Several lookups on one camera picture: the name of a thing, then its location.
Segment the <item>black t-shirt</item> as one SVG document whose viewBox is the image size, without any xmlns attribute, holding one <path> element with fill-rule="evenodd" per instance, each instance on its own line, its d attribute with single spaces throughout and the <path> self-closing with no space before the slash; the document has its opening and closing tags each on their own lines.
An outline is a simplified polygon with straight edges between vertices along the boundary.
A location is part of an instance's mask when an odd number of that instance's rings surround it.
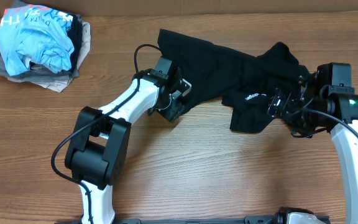
<svg viewBox="0 0 358 224">
<path fill-rule="evenodd" d="M 311 76 L 282 42 L 257 57 L 165 29 L 157 43 L 192 85 L 183 111 L 221 98 L 233 108 L 230 129 L 237 132 L 262 132 L 273 121 L 267 111 L 275 94 L 299 94 L 300 82 Z"/>
</svg>

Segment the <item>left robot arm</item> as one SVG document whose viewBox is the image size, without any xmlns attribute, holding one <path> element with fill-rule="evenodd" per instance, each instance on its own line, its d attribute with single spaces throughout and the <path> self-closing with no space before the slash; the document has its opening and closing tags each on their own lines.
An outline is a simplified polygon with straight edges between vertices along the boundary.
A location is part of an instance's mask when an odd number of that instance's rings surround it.
<svg viewBox="0 0 358 224">
<path fill-rule="evenodd" d="M 112 187 L 124 167 L 132 125 L 152 111 L 175 121 L 185 109 L 181 99 L 190 91 L 179 66 L 160 57 L 155 68 L 137 72 L 110 104 L 80 111 L 65 156 L 65 167 L 81 190 L 80 223 L 114 223 Z"/>
</svg>

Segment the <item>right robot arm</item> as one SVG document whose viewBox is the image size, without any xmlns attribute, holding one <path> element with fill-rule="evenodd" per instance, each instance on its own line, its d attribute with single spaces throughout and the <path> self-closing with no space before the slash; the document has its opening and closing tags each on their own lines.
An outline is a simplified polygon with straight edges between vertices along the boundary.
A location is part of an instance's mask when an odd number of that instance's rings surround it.
<svg viewBox="0 0 358 224">
<path fill-rule="evenodd" d="M 268 114 L 291 128 L 295 138 L 326 131 L 338 155 L 346 202 L 346 223 L 358 223 L 358 94 L 348 63 L 320 65 L 300 77 L 294 91 L 276 91 Z"/>
</svg>

